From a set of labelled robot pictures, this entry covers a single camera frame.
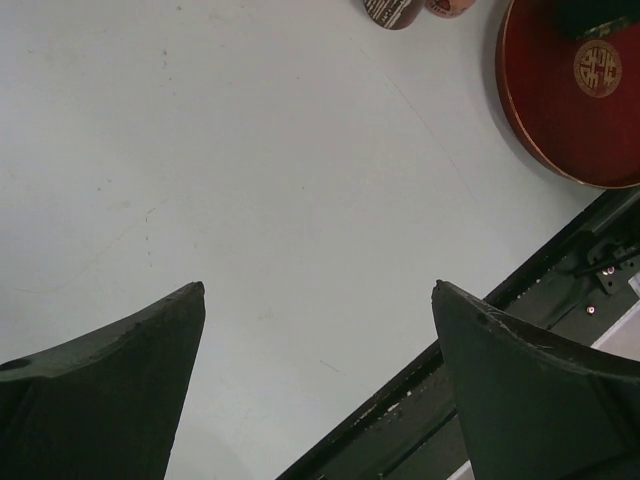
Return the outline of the salmon pink printed mug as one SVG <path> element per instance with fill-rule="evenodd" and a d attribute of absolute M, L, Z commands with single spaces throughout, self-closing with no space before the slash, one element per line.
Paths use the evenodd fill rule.
<path fill-rule="evenodd" d="M 476 0 L 426 0 L 425 8 L 441 18 L 457 18 L 468 11 Z"/>

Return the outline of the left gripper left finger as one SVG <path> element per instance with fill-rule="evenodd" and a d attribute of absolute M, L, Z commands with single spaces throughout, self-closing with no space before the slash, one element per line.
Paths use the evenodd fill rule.
<path fill-rule="evenodd" d="M 4 479 L 162 479 L 205 324 L 189 283 L 1 366 Z"/>

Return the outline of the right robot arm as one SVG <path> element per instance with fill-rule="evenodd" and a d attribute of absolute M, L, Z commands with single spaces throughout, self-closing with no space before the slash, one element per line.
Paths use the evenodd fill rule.
<path fill-rule="evenodd" d="M 571 40 L 603 38 L 638 22 L 638 0 L 564 0 L 555 7 L 556 26 Z"/>

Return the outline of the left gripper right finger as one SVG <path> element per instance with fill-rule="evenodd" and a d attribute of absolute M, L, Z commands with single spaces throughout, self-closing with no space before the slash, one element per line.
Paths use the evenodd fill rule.
<path fill-rule="evenodd" d="M 448 282 L 432 311 L 477 479 L 636 479 L 639 364 Z"/>

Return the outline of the brown patterned mug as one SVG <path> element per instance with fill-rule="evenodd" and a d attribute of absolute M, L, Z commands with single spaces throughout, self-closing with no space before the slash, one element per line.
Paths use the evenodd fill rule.
<path fill-rule="evenodd" d="M 424 8 L 424 0 L 364 0 L 370 19 L 387 30 L 401 30 L 413 23 Z"/>

